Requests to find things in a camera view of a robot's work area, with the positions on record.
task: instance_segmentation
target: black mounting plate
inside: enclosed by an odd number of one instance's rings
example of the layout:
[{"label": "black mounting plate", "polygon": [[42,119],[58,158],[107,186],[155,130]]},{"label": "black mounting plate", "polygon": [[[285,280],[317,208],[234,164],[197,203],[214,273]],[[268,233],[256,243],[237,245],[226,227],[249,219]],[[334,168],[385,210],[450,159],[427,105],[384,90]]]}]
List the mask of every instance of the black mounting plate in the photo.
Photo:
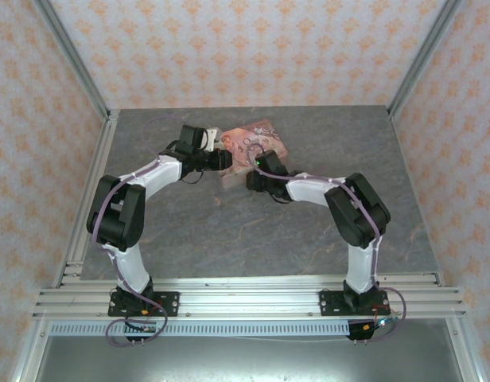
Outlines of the black mounting plate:
[{"label": "black mounting plate", "polygon": [[[389,306],[386,291],[378,290],[372,295],[367,305],[357,311],[353,311],[346,303],[343,290],[325,289],[319,292],[321,316],[374,316],[376,315],[375,306]],[[390,308],[380,307],[377,314],[387,316],[390,314]]]},{"label": "black mounting plate", "polygon": [[[158,302],[161,307],[165,309],[168,317],[177,317],[178,309],[180,306],[180,292],[153,292],[152,300]],[[111,302],[115,301],[117,292],[111,293]],[[107,311],[109,317],[137,317],[137,316],[150,316],[150,317],[164,317],[164,315],[156,309],[152,314],[142,314],[141,312],[128,312],[120,310],[117,305],[111,306],[109,303],[109,310]]]}]

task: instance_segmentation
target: table surface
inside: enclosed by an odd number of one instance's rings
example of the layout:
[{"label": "table surface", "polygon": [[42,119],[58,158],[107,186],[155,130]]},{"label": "table surface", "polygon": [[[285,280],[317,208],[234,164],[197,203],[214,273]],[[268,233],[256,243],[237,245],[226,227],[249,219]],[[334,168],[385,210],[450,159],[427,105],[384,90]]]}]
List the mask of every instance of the table surface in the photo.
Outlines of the table surface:
[{"label": "table surface", "polygon": [[[105,173],[119,176],[153,159],[142,127],[159,115],[223,131],[269,119],[286,144],[289,171],[329,177],[359,172],[383,199],[391,222],[379,250],[380,273],[438,269],[385,107],[123,110]],[[146,136],[160,151],[180,129],[181,122],[166,119]],[[244,185],[224,190],[211,172],[196,185],[179,181],[150,198],[140,246],[154,278],[344,274],[348,265],[347,244],[328,209],[280,205]],[[88,246],[82,279],[114,278],[109,259]]]}]

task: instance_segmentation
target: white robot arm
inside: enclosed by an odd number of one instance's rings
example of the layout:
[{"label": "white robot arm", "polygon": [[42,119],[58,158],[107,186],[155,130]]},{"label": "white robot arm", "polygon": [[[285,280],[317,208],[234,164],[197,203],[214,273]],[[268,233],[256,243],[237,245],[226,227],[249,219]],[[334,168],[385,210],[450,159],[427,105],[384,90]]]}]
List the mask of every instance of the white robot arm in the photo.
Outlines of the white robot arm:
[{"label": "white robot arm", "polygon": [[[150,308],[131,291],[149,300],[154,298],[153,282],[142,263],[138,243],[144,228],[146,201],[188,173],[224,170],[232,165],[229,151],[214,148],[217,130],[184,125],[180,138],[169,145],[175,144],[173,150],[168,146],[149,165],[133,173],[121,177],[105,175],[100,179],[86,225],[91,234],[96,230],[97,243],[107,249],[122,277],[111,295],[111,306],[117,306],[113,311],[118,314],[127,317]],[[127,179],[110,203],[104,205],[111,190]],[[96,227],[102,209],[102,219]]]},{"label": "white robot arm", "polygon": [[[307,173],[288,173],[273,150],[257,155],[255,160],[263,174],[259,171],[249,173],[248,189],[268,192],[276,201],[308,201],[328,207],[339,233],[348,243],[348,274],[344,281],[344,292],[330,296],[332,301],[322,311],[326,313],[332,310],[338,315],[350,308],[353,314],[367,315],[371,313],[373,305],[383,305],[386,294],[379,290],[375,281],[377,251],[391,217],[365,177],[354,173],[350,177],[329,181],[327,178],[311,177]],[[371,226],[344,188],[361,203],[375,227]]]}]

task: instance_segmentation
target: orange patterned wallpaper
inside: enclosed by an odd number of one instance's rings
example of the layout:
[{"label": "orange patterned wallpaper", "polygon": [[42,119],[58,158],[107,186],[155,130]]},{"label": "orange patterned wallpaper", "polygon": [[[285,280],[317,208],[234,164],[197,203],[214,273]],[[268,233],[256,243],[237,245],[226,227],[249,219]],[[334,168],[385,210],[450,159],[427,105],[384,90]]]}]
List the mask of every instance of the orange patterned wallpaper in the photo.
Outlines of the orange patterned wallpaper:
[{"label": "orange patterned wallpaper", "polygon": [[0,381],[50,286],[102,120],[32,0],[0,0]]},{"label": "orange patterned wallpaper", "polygon": [[490,366],[490,1],[468,0],[396,122],[445,280]]},{"label": "orange patterned wallpaper", "polygon": [[108,107],[389,104],[444,0],[53,0]]}]

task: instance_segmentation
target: enclosure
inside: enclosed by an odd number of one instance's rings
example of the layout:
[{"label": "enclosure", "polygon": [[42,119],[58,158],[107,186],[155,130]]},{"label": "enclosure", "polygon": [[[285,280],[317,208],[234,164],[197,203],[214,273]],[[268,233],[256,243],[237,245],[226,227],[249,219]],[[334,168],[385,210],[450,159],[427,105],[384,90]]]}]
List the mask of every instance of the enclosure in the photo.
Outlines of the enclosure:
[{"label": "enclosure", "polygon": [[[183,123],[264,119],[289,170],[362,173],[382,198],[403,327],[344,340],[318,298],[348,269],[328,209],[207,172],[146,205],[142,259],[177,317],[108,346],[99,179]],[[0,0],[0,378],[490,380],[490,2]]]}]

